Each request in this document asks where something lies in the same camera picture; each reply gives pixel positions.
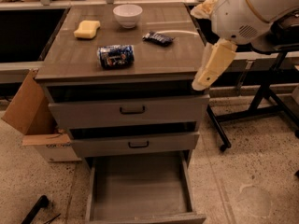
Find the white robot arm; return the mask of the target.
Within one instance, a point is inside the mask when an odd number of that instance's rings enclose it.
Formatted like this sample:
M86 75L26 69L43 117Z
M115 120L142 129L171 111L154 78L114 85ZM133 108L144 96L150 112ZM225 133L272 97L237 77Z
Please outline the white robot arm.
M271 25L299 8L299 0L206 0L191 11L196 19L209 19L219 39L206 44L201 67L192 87L211 86L235 59L236 49L264 35Z

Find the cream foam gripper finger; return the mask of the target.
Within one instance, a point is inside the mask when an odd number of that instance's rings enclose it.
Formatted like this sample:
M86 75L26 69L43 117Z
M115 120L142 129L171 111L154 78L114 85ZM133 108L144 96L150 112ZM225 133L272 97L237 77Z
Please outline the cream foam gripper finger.
M210 87L228 68L236 55L237 45L229 40L220 38L214 45L206 43L201 61L192 82L192 88L203 91Z
M218 0L205 0L191 10L191 15L196 19L209 19L217 2Z

